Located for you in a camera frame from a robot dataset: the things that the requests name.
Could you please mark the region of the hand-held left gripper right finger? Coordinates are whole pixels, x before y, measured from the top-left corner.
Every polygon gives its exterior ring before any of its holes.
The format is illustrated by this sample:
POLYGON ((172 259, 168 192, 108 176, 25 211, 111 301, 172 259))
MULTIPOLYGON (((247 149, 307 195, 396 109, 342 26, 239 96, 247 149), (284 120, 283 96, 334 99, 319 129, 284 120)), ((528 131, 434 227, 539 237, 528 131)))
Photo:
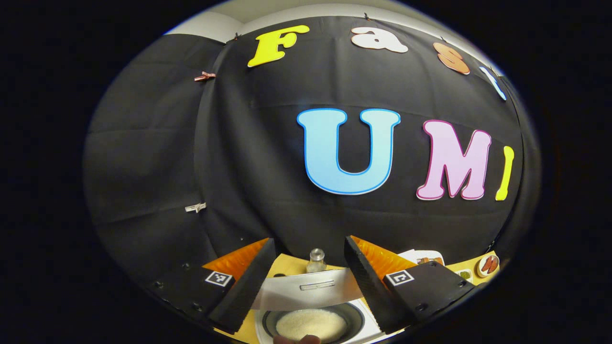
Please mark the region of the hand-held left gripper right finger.
POLYGON ((358 237, 344 257, 380 330, 390 334, 429 322, 468 299, 476 286, 436 261, 413 264, 358 237))

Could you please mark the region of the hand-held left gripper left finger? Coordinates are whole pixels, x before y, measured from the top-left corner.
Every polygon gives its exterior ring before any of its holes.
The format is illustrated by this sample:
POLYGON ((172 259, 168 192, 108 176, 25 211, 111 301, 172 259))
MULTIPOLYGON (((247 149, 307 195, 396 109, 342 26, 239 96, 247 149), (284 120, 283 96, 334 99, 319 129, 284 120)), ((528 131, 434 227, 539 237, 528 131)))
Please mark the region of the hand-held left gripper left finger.
POLYGON ((148 290, 192 322, 234 334, 277 256, 274 240, 265 238, 203 266, 184 264, 149 283, 148 290))

